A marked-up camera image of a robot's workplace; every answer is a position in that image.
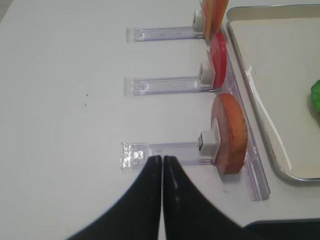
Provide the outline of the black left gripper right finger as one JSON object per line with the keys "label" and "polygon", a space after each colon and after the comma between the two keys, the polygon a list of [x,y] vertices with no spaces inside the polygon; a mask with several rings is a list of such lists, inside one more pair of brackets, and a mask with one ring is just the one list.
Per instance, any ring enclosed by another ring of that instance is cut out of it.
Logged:
{"label": "black left gripper right finger", "polygon": [[167,240],[251,240],[253,235],[212,205],[177,158],[163,159],[163,215]]}

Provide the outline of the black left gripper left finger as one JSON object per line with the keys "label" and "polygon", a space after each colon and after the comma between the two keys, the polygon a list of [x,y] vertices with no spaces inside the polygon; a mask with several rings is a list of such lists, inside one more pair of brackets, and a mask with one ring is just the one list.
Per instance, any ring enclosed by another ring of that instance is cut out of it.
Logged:
{"label": "black left gripper left finger", "polygon": [[70,240],[157,240],[162,206],[162,158],[149,157],[126,193]]}

